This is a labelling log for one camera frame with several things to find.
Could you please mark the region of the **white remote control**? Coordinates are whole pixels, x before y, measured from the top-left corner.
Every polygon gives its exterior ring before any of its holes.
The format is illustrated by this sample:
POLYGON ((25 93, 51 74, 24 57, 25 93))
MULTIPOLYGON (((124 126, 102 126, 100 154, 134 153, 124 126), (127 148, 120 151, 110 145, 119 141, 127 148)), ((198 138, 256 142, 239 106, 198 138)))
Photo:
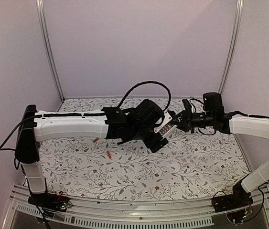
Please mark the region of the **white remote control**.
POLYGON ((154 133, 160 134, 162 137, 168 137, 169 134, 176 128, 172 124, 172 116, 168 111, 164 112, 164 119, 160 126, 154 128, 154 133))

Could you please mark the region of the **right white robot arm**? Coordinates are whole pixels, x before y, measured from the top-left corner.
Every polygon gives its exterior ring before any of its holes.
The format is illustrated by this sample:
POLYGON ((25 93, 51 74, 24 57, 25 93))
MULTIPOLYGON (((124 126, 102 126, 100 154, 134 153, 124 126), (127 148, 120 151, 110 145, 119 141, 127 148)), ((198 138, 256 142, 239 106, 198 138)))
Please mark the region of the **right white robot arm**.
MULTIPOLYGON (((203 94, 203 112, 193 113, 191 104, 183 100, 184 110, 172 117, 172 124, 185 132, 196 128, 212 127, 223 134, 250 135, 269 140, 269 116, 249 115, 240 111, 225 113, 221 94, 203 94)), ((247 193, 269 182, 269 160, 260 165, 240 182, 241 189, 231 194, 228 203, 240 207, 247 200, 247 193)))

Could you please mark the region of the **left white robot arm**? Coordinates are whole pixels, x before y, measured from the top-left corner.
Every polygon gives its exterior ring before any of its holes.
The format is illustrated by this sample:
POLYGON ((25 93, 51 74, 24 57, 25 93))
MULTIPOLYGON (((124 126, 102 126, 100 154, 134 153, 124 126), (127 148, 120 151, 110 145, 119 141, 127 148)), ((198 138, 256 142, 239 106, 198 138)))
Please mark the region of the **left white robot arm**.
POLYGON ((149 99, 137 107, 122 110, 104 107, 99 111, 61 113, 38 111, 35 105, 26 107, 22 120, 14 127, 17 132, 14 155, 22 165, 33 198, 42 207, 52 203, 39 156, 39 143, 58 138, 95 137, 120 139, 120 144, 141 140, 152 152, 168 141, 167 124, 172 116, 149 99))

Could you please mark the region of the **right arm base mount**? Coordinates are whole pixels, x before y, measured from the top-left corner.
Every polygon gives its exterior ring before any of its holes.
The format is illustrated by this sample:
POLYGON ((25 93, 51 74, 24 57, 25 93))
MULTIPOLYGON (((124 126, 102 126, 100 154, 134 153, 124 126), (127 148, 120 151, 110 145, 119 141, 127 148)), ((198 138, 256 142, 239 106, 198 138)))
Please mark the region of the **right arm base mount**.
POLYGON ((250 193, 240 192, 226 194, 224 191, 216 192, 212 199, 211 204, 215 212, 224 212, 241 207, 246 207, 253 204, 253 198, 250 193))

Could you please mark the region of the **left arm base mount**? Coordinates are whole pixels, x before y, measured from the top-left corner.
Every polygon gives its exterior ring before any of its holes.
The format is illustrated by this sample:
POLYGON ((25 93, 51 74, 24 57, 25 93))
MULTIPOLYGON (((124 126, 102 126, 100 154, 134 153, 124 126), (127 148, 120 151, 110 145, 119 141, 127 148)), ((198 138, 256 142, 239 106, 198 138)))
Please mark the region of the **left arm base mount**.
POLYGON ((43 208, 48 211, 62 211, 66 212, 68 208, 72 207, 72 203, 70 198, 67 196, 63 196, 62 193, 58 194, 51 194, 45 191, 41 194, 35 194, 30 192, 30 196, 28 199, 28 203, 35 205, 39 208, 43 208))

